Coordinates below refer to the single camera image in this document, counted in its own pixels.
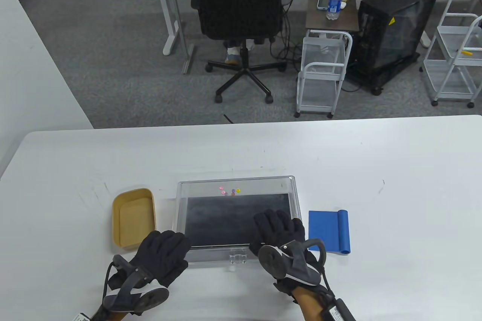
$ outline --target chair base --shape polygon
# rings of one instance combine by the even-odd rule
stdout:
[[[222,87],[216,90],[216,97],[215,97],[215,102],[216,103],[222,103],[223,102],[223,97],[222,93],[224,90],[228,89],[231,85],[233,85],[236,80],[241,78],[243,75],[248,75],[258,87],[260,87],[261,90],[266,94],[265,97],[265,102],[267,104],[271,104],[273,102],[273,96],[271,93],[271,90],[266,87],[266,85],[263,84],[263,82],[260,81],[256,77],[256,75],[253,74],[253,72],[256,72],[258,70],[268,70],[268,69],[275,69],[277,68],[279,71],[284,72],[287,67],[287,62],[286,61],[280,61],[276,63],[270,63],[270,64],[263,64],[263,65],[255,65],[255,66],[249,66],[249,59],[248,59],[248,49],[246,49],[246,41],[243,41],[243,44],[241,46],[241,66],[236,66],[236,65],[230,65],[230,64],[225,64],[221,63],[218,61],[208,61],[206,65],[206,71],[211,72],[212,68],[223,68],[223,69],[228,69],[228,70],[235,70],[237,71],[234,76],[229,79]]]

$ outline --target black computer tower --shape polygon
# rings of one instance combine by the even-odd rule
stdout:
[[[386,82],[417,60],[417,45],[435,1],[363,0],[348,78],[379,95]]]

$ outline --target blue foam pad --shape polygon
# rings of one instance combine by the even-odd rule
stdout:
[[[308,218],[308,238],[322,240],[327,252],[351,252],[347,211],[310,211]]]

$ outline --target gray carpet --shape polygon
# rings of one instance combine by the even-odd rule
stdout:
[[[214,103],[214,92],[231,73],[204,71],[208,59],[223,60],[221,42],[200,33],[197,13],[189,0],[179,0],[188,42],[196,44],[194,63],[182,75],[179,45],[170,56],[162,55],[166,38],[158,0],[20,0],[72,93],[92,125],[136,127],[226,123],[295,121],[296,71],[268,70],[259,78],[271,88],[274,103],[249,79],[239,80]],[[429,33],[444,9],[437,3]],[[461,0],[459,6],[467,6]],[[291,39],[304,34],[306,0],[295,0],[290,10]],[[281,41],[273,46],[273,52]],[[269,46],[257,46],[252,63],[271,62]],[[380,97],[365,90],[342,92],[334,119],[481,114],[482,106],[468,109],[466,102],[444,101],[434,108],[427,95],[426,78],[414,64],[385,87]],[[475,73],[480,81],[482,73]],[[356,85],[344,83],[347,90]],[[325,120],[325,114],[302,114],[296,121]]]

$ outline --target smartphone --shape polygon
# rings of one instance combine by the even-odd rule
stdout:
[[[328,9],[328,3],[330,0],[318,0],[318,3],[316,5],[316,8],[318,10],[327,10]]]

